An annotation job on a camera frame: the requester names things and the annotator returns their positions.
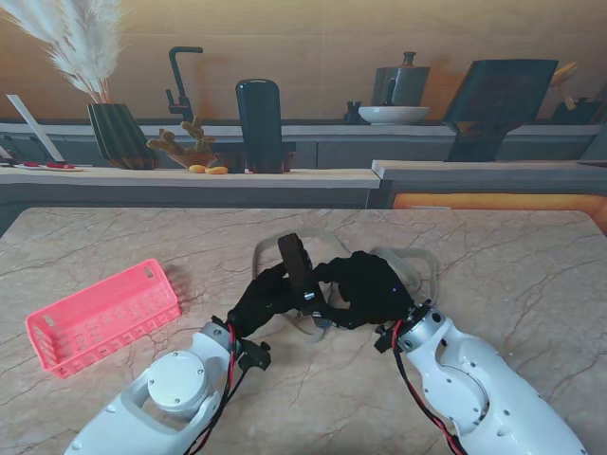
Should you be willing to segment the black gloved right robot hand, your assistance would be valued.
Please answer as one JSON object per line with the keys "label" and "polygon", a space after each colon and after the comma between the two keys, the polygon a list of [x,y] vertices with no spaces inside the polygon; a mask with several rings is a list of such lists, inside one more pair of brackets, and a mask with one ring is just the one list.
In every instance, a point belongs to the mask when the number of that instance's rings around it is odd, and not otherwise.
{"label": "black gloved right robot hand", "polygon": [[347,308],[325,305],[320,314],[348,330],[404,319],[414,299],[387,261],[364,251],[335,258],[313,270],[319,282],[334,283]]}

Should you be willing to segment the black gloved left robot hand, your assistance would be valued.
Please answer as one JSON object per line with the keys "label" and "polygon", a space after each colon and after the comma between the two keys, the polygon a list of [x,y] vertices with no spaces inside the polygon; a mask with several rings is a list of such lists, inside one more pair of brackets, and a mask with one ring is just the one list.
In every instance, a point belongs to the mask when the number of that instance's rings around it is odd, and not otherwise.
{"label": "black gloved left robot hand", "polygon": [[228,312],[227,322],[237,338],[252,335],[274,315],[301,310],[307,301],[286,277],[283,263],[265,269],[248,285],[243,296]]}

